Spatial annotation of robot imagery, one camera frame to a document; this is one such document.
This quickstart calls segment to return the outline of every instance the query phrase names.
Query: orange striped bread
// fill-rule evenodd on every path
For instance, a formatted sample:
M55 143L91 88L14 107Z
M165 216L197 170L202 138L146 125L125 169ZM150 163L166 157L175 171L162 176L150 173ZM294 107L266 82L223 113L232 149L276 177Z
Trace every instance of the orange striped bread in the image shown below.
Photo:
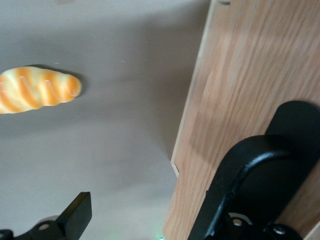
M0 74L0 114L15 114L73 100L81 82L69 74L34 66Z

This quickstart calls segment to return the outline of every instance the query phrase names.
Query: light wood surface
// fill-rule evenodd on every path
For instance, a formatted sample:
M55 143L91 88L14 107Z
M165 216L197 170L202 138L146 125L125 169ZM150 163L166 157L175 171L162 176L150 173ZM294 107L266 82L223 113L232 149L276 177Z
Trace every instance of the light wood surface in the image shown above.
M232 0L210 13L172 158L166 240L188 238L234 144L263 134L284 102L320 105L320 1ZM278 219L303 237L320 221L319 175L320 163Z

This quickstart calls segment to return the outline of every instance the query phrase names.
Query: wood grain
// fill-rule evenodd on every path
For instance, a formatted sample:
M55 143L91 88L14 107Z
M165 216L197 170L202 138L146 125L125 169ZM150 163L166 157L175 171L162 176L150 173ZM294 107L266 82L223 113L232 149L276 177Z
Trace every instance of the wood grain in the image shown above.
M190 91L185 107L166 240L188 238L217 167L234 144L263 134L284 102L320 105L320 1L233 0L210 11L204 54L193 75L193 85L205 81L205 87ZM278 220L303 237L320 221L319 173L320 163Z

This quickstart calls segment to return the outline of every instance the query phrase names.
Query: wood edge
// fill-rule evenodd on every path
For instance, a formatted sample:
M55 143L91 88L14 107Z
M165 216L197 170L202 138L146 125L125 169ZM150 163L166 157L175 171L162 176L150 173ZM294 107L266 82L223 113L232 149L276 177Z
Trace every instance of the wood edge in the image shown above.
M320 239L320 221L314 228L308 233L303 240L318 240Z
M192 103L196 102L195 96L201 95L201 98L202 98L203 92L205 90L206 84L198 81L199 68L202 65L203 56L204 56L204 53L207 49L206 48L206 46L207 46L206 40L209 38L209 34L211 32L211 25L213 22L212 20L215 16L215 9L217 8L217 6L220 6L220 5L225 5L225 4L221 3L219 0L211 0L211 2L210 2L207 18L206 18L205 25L204 25L204 31L203 31L203 34L201 37L200 47L199 47L198 55L197 55L196 62L195 62L195 67L194 67L193 74L191 77L190 87L189 87L187 98L186 98L185 105L183 108L182 118L181 118L180 125L178 128L177 137L176 137L175 144L173 147L173 152L172 152L172 156L171 156L171 165L172 165L172 167L175 171L175 174L177 176L179 175L179 171L178 171L178 167L176 165L176 159L178 157L178 152L182 148L181 147L182 136L185 132L185 126L186 126L187 119L190 119L190 115L192 112L190 110L190 106L193 105ZM191 121L194 122L195 120L196 120L196 117L195 116L192 117Z

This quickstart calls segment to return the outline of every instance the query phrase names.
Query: wooden board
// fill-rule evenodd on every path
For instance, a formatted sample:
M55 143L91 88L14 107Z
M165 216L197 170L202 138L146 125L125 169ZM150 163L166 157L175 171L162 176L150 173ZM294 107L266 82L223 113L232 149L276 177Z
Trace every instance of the wooden board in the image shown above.
M179 175L166 240L188 238L234 144L263 134L284 102L320 105L320 1L213 3L206 28L172 158ZM278 219L303 237L320 221L319 176L320 163Z

